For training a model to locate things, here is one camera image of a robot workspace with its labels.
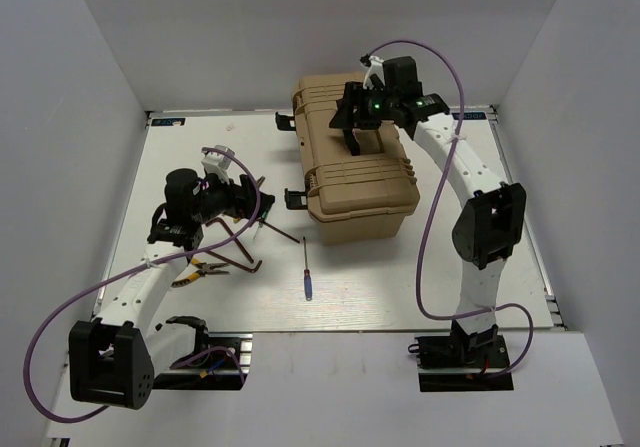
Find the green black precision screwdriver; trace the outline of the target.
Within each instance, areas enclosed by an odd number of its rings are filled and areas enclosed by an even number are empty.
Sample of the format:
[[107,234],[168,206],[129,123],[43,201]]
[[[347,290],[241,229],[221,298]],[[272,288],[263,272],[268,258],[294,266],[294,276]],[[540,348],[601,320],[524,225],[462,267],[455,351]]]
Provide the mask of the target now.
[[268,216],[270,213],[270,209],[267,209],[258,219],[257,219],[257,227],[253,234],[252,241],[255,242],[262,230],[265,226],[265,222],[268,220]]

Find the long brown hex key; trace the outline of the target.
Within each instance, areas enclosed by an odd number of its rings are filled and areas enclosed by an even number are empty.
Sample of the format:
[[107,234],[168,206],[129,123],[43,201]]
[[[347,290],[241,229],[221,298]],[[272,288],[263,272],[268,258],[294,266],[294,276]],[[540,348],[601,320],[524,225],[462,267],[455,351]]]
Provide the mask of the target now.
[[267,228],[271,229],[272,231],[274,231],[275,233],[277,233],[278,235],[285,237],[288,240],[291,240],[291,241],[293,241],[293,242],[295,242],[297,244],[300,244],[300,242],[301,242],[298,238],[296,238],[293,235],[291,235],[291,234],[279,229],[278,227],[275,227],[274,225],[270,224],[267,221],[265,222],[265,226]]

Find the tan plastic toolbox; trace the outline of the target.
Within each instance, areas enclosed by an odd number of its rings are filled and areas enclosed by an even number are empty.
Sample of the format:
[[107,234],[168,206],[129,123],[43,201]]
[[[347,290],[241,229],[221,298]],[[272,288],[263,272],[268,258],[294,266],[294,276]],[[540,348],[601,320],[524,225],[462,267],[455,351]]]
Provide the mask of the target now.
[[345,84],[360,72],[310,75],[292,92],[307,210],[325,246],[392,238],[420,201],[417,179],[396,127],[354,133],[353,155],[339,129],[329,127]]

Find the blue red handled screwdriver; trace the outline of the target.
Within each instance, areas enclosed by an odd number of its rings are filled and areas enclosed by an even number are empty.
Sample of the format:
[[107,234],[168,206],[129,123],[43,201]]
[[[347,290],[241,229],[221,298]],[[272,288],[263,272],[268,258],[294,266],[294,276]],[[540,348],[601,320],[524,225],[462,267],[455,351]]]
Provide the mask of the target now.
[[309,264],[308,264],[306,238],[303,238],[302,245],[303,245],[303,253],[304,253],[304,272],[303,272],[304,294],[305,294],[305,299],[307,301],[311,301],[313,298],[313,286],[312,286],[311,273],[310,273]]

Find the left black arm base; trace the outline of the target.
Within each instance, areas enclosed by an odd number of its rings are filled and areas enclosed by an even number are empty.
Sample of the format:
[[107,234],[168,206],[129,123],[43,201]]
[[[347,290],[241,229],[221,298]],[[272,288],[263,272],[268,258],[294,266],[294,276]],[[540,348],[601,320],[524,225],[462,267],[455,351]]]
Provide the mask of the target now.
[[144,337],[153,388],[239,391],[249,372],[252,340],[251,333],[211,333],[203,319],[173,316]]

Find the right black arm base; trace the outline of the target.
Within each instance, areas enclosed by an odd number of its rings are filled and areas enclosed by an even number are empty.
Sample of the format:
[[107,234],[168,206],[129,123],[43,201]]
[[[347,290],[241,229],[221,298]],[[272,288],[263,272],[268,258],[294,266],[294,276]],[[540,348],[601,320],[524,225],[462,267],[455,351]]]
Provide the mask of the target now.
[[419,336],[408,346],[417,360],[418,382],[423,393],[513,391],[511,373],[497,376],[510,366],[502,335],[491,346],[466,357],[454,351],[448,336]]

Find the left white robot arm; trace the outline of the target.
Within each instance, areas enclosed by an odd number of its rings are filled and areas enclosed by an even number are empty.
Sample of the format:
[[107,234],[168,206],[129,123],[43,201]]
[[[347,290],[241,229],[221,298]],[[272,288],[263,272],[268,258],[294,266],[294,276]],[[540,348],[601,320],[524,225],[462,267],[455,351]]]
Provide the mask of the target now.
[[141,408],[155,378],[171,366],[205,363],[211,341],[204,320],[174,315],[152,320],[203,239],[203,226],[221,215],[249,219],[268,213],[274,196],[257,191],[247,175],[238,182],[188,168],[166,177],[165,201],[152,217],[141,270],[96,319],[69,333],[70,393],[79,402]]

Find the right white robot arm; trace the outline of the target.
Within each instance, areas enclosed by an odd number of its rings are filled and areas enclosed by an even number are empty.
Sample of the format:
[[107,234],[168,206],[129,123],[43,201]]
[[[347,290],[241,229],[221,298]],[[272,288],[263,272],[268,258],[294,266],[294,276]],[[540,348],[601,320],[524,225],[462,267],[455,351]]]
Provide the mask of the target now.
[[356,131],[394,123],[439,167],[439,184],[454,190],[461,213],[452,242],[462,260],[462,281],[451,318],[451,351],[459,363],[475,365],[497,337],[498,286],[522,237],[525,189],[494,174],[475,153],[461,132],[462,113],[452,114],[439,95],[424,94],[412,57],[365,55],[361,62],[367,68],[363,81],[346,83],[329,125],[342,131],[351,153],[359,154]]

